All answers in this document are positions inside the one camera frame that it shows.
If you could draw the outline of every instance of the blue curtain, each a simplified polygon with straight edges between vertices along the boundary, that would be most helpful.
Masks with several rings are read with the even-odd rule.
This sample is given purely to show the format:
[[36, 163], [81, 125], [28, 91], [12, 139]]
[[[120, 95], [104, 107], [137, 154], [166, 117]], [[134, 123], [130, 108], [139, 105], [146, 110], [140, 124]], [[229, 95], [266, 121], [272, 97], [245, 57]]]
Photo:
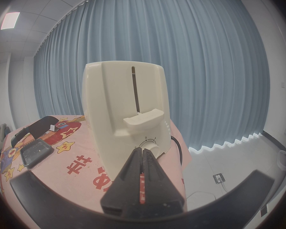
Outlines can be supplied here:
[[269, 69], [240, 0], [88, 0], [50, 33], [34, 58], [41, 117], [83, 114], [85, 64], [150, 62], [164, 68], [170, 116], [186, 144], [222, 145], [262, 132]]

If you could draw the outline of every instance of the table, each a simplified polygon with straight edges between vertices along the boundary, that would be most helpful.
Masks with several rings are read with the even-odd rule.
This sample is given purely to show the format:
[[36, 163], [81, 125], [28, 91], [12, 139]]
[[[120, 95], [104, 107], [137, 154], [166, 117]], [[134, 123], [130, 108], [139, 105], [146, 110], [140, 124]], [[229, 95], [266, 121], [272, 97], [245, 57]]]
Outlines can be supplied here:
[[[31, 171], [45, 185], [65, 199], [103, 213], [100, 199], [112, 181], [107, 177], [100, 163], [85, 117], [83, 115], [54, 115], [54, 117], [59, 120], [56, 126], [61, 129], [57, 132], [48, 131], [40, 137], [52, 146], [54, 152], [34, 166]], [[14, 148], [11, 147], [11, 138], [22, 128], [9, 133], [6, 137], [0, 156], [0, 185], [5, 201], [18, 217], [28, 227], [39, 228], [21, 206], [9, 184], [10, 179], [27, 171], [23, 165], [20, 150], [34, 140], [33, 136], [27, 134]], [[182, 135], [172, 122], [171, 135], [175, 136], [181, 145], [182, 166], [180, 166], [178, 148], [173, 141], [171, 149], [159, 157], [158, 162], [186, 201], [182, 170], [191, 161], [191, 155]], [[144, 188], [143, 176], [140, 181]], [[140, 194], [140, 201], [144, 202], [144, 190], [140, 191]]]

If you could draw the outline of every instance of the white floor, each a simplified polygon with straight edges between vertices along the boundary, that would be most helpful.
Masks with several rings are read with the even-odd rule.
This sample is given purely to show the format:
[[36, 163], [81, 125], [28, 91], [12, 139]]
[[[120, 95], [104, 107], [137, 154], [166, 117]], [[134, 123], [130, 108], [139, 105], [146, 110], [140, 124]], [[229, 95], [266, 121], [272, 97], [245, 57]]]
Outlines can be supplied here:
[[277, 166], [279, 148], [263, 135], [250, 136], [235, 144], [190, 148], [192, 161], [183, 171], [187, 208], [192, 210], [220, 198], [226, 192], [216, 184], [213, 175], [222, 173], [229, 192], [253, 170], [259, 170], [275, 179], [268, 196], [272, 196], [285, 177], [286, 171]]

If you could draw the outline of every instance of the gray tray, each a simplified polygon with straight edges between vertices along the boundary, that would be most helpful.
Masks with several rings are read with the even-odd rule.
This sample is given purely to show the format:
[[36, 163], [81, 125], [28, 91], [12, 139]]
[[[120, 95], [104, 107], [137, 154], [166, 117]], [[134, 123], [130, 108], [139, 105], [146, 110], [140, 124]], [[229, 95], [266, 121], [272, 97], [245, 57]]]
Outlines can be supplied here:
[[40, 161], [50, 155], [54, 149], [42, 139], [30, 142], [20, 150], [23, 165], [28, 168], [34, 167]]

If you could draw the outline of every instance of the white bucket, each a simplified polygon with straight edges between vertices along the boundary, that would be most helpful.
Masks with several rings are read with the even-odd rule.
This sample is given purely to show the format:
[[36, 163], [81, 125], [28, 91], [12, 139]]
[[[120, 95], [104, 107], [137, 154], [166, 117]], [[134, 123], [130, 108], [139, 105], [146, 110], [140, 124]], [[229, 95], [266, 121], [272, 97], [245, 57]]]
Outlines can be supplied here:
[[286, 162], [285, 163], [282, 163], [281, 160], [282, 160], [282, 155], [285, 155], [286, 156], [286, 151], [283, 151], [283, 150], [280, 150], [278, 152], [278, 158], [277, 158], [277, 165], [278, 167], [282, 170], [282, 171], [286, 171]]

